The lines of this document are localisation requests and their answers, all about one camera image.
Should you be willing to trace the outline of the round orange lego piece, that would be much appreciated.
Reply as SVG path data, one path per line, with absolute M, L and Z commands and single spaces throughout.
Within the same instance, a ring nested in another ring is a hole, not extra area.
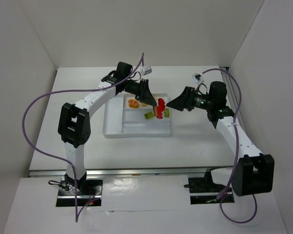
M 128 106 L 129 108 L 137 109 L 139 108 L 139 101 L 136 99 L 129 99 L 128 100 Z

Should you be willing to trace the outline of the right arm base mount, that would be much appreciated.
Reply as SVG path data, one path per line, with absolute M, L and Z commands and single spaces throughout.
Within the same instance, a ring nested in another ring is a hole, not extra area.
M 217 204 L 220 200 L 217 195 L 225 188 L 225 185 L 215 184 L 211 172 L 214 168 L 207 168 L 202 175 L 190 176 L 183 187 L 188 189 L 190 204 Z

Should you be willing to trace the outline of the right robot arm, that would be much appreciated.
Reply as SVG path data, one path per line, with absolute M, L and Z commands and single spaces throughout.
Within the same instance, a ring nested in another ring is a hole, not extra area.
M 180 96 L 167 103 L 167 107 L 178 111 L 191 111 L 195 108 L 206 110 L 209 121 L 235 154 L 231 170 L 221 168 L 211 171 L 214 184 L 231 187 L 237 196 L 272 191 L 274 159 L 271 155 L 263 154 L 252 143 L 235 118 L 233 110 L 227 106 L 225 83 L 212 82 L 206 94 L 187 86 Z

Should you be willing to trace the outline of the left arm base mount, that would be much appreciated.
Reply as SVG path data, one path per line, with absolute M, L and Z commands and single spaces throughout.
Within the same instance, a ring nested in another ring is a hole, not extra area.
M 72 185 L 65 182 L 49 180 L 48 184 L 58 187 L 56 207 L 74 207 L 75 206 L 75 189 Z M 101 206 L 102 204 L 103 180 L 90 179 L 87 180 L 84 187 L 77 190 L 77 204 L 82 207 L 89 203 L 89 207 Z

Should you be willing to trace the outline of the green yellow lego stack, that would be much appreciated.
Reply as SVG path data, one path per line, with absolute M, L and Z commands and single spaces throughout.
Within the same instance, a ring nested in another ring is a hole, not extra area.
M 145 119 L 149 120 L 154 118 L 154 113 L 153 112 L 147 112 L 144 114 Z

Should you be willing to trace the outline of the small green lego brick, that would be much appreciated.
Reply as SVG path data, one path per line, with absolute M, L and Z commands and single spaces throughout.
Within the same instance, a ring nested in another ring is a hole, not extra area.
M 169 109 L 164 110 L 164 117 L 169 118 L 170 117 L 170 112 Z

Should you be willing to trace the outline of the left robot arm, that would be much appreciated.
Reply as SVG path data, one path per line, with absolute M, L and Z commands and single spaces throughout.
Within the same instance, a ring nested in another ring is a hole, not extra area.
M 90 138 L 90 120 L 94 113 L 110 99 L 121 92 L 134 95 L 135 99 L 156 106 L 157 103 L 149 89 L 148 79 L 132 80 L 132 65 L 119 62 L 116 70 L 103 77 L 96 88 L 83 99 L 62 106 L 58 133 L 64 142 L 68 164 L 64 179 L 66 183 L 82 191 L 86 185 L 84 166 L 84 146 Z

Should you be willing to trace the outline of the tan lego plate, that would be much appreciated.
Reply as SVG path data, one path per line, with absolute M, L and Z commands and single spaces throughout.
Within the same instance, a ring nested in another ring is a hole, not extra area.
M 157 106 L 153 106 L 153 113 L 154 113 L 154 116 L 155 116 L 155 117 L 158 116 Z

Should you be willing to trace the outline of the red lego piece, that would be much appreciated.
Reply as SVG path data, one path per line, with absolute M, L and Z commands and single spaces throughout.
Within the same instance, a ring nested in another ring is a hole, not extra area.
M 163 118 L 163 111 L 166 108 L 166 104 L 165 101 L 162 98 L 158 99 L 158 105 L 157 105 L 157 112 L 158 112 L 158 119 L 162 119 Z

